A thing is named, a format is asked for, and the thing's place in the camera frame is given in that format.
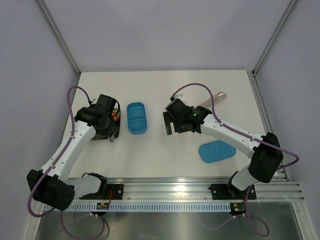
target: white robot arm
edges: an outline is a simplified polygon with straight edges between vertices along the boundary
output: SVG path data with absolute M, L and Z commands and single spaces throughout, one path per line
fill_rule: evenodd
M 165 109 L 167 111 L 163 113 L 163 117 L 167 135 L 172 134 L 170 123 L 173 123 L 176 133 L 197 132 L 215 137 L 237 148 L 251 159 L 251 163 L 235 172 L 227 184 L 211 185 L 212 189 L 215 188 L 214 192 L 221 193 L 220 197 L 223 199 L 243 199 L 249 186 L 257 182 L 269 183 L 282 162 L 281 151 L 253 141 L 257 139 L 280 147 L 277 137 L 270 132 L 262 136 L 241 129 L 223 119 L 220 119 L 220 123 L 210 110 L 202 106 L 196 108 L 187 106 L 187 101 L 181 94 L 172 97 L 171 103 Z M 251 139 L 223 127 L 223 124 L 251 136 Z
M 77 112 L 74 118 L 73 136 L 65 138 L 55 154 L 39 171 L 32 169 L 27 175 L 31 191 L 38 184 L 33 199 L 61 211 L 65 210 L 73 199 L 109 199 L 109 184 L 106 177 L 96 173 L 88 173 L 76 179 L 68 177 L 79 155 L 91 139 L 108 138 L 113 142 L 114 135 L 119 132 L 119 127 L 112 116 L 116 102 L 112 97 L 100 95 L 96 104 L 83 107 Z M 38 183 L 47 171 L 49 171 L 47 175 Z

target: metal corner post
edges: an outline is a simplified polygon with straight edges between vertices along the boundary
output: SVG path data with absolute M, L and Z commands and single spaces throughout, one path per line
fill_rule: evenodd
M 277 24 L 276 28 L 274 29 L 274 31 L 271 35 L 271 38 L 269 39 L 267 45 L 265 46 L 261 57 L 259 58 L 257 64 L 254 67 L 254 70 L 253 70 L 254 77 L 257 75 L 262 64 L 264 63 L 264 61 L 268 57 L 270 51 L 272 50 L 273 46 L 275 45 L 275 42 L 277 41 L 280 33 L 284 29 L 285 24 L 287 23 L 290 15 L 292 14 L 295 7 L 297 6 L 298 2 L 299 2 L 299 0 L 290 0 L 289 4 L 287 5 L 279 23 Z
M 258 110 L 259 110 L 259 113 L 260 113 L 260 116 L 261 116 L 261 120 L 262 120 L 262 124 L 263 124 L 264 130 L 266 132 L 273 133 L 271 122 L 270 122 L 270 119 L 269 119 L 269 116 L 268 116 L 268 112 L 267 112 L 267 107 L 266 107 L 262 92 L 260 90 L 257 78 L 249 70 L 247 70 L 247 74 L 248 74 L 248 78 L 250 80 L 250 84 L 251 84 L 251 88 L 252 88 L 252 91 L 253 91 L 253 95 L 254 95 L 255 101 L 256 101 L 257 106 L 258 106 Z
M 52 17 L 52 15 L 50 14 L 50 11 L 46 5 L 46 3 L 44 2 L 44 0 L 35 0 L 35 2 L 38 4 L 40 10 L 42 11 L 44 18 L 46 20 L 46 22 L 48 23 L 48 25 L 50 26 L 50 29 L 52 30 L 54 36 L 56 37 L 58 43 L 61 46 L 61 49 L 63 50 L 66 58 L 68 59 L 70 65 L 73 68 L 73 71 L 75 72 L 75 74 L 77 75 L 77 77 L 80 77 L 80 70 L 79 67 L 75 61 L 75 59 L 73 58 L 72 54 L 70 53 L 64 39 L 62 38 L 60 31 Z

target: white wall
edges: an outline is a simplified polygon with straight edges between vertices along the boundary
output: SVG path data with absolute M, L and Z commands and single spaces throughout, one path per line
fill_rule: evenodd
M 32 0 L 0 7 L 0 232 L 21 239 L 29 217 L 27 174 L 56 150 L 77 78 Z
M 301 160 L 289 167 L 320 234 L 320 1 L 301 0 L 258 73 L 271 124 Z
M 289 0 L 44 0 L 82 72 L 253 69 Z

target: white tabletop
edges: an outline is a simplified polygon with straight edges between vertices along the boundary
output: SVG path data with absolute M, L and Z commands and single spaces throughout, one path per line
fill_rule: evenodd
M 90 141 L 69 177 L 78 178 L 85 172 L 108 178 L 229 177 L 249 164 L 250 159 L 238 150 L 231 158 L 203 162 L 198 149 L 217 140 L 213 137 L 192 132 L 178 134 L 173 129 L 172 135 L 167 136 L 165 107 L 170 96 L 189 83 L 205 84 L 213 94 L 225 92 L 226 99 L 215 107 L 217 115 L 250 132 L 265 133 L 245 70 L 83 72 L 78 86 L 91 99 L 104 94 L 120 102 L 120 135 L 114 142 Z M 181 93 L 189 106 L 197 106 L 210 97 L 200 86 L 189 86 Z M 128 130 L 127 105 L 133 102 L 145 105 L 148 129 L 144 134 L 133 135 Z M 77 90 L 72 104 L 74 114 L 87 105 L 85 95 Z M 64 135 L 70 130 L 69 119 Z

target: black clamp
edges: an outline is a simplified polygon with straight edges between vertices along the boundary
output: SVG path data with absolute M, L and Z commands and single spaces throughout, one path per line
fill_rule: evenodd
M 100 188 L 96 193 L 89 193 L 82 197 L 81 200 L 109 200 L 109 193 L 112 193 L 112 200 L 122 200 L 124 195 L 124 185 L 123 184 L 108 184 L 108 179 L 97 173 L 88 173 L 90 176 L 94 176 L 101 180 Z
M 244 191 L 240 191 L 232 185 L 232 179 L 236 175 L 236 171 L 227 183 L 214 183 L 211 184 L 209 190 L 211 190 L 213 200 L 244 200 L 247 194 L 248 188 Z M 256 189 L 253 185 L 248 195 L 248 200 L 257 199 Z
M 96 131 L 94 139 L 117 137 L 119 135 L 119 126 L 112 115 L 116 102 L 116 99 L 101 94 L 96 103 L 89 102 L 89 107 L 82 107 L 76 113 L 74 120 L 93 126 Z
M 197 132 L 201 134 L 201 125 L 204 119 L 212 112 L 202 106 L 185 105 L 179 98 L 171 98 L 171 103 L 165 107 L 163 113 L 167 135 L 172 134 L 170 123 L 173 123 L 175 133 Z

